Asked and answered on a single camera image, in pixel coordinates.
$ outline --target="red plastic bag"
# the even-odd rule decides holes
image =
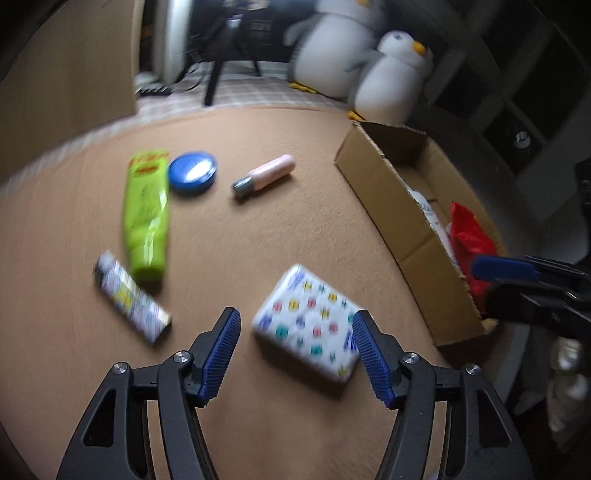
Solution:
[[[452,227],[450,240],[456,260],[466,276],[470,294],[481,313],[489,282],[472,276],[472,262],[477,255],[498,255],[495,244],[480,227],[476,216],[463,205],[452,202]]]

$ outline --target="blue lid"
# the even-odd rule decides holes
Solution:
[[[202,193],[212,186],[216,169],[217,162],[209,153],[184,153],[168,166],[168,181],[178,192]]]

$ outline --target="small penguin plush toy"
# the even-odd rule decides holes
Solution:
[[[361,69],[349,92],[349,118],[403,124],[433,69],[431,50],[407,34],[386,33],[377,50],[366,50],[346,70]]]
[[[318,0],[316,13],[289,26],[283,43],[297,43],[287,80],[304,92],[347,98],[352,60],[375,48],[386,24],[384,0]]]

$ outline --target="pink lip balm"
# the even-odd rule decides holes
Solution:
[[[263,189],[270,183],[294,171],[296,162],[291,155],[282,155],[246,174],[246,177],[232,184],[234,196],[238,199]]]

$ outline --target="stuffed penguin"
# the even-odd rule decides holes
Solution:
[[[384,35],[346,68],[361,68],[349,92],[349,118],[385,125],[403,124],[433,69],[433,54],[405,32]]]
[[[383,0],[319,0],[316,14],[285,31],[285,45],[297,42],[287,72],[290,86],[346,98],[355,72],[345,68],[375,48],[386,21],[383,6]]]

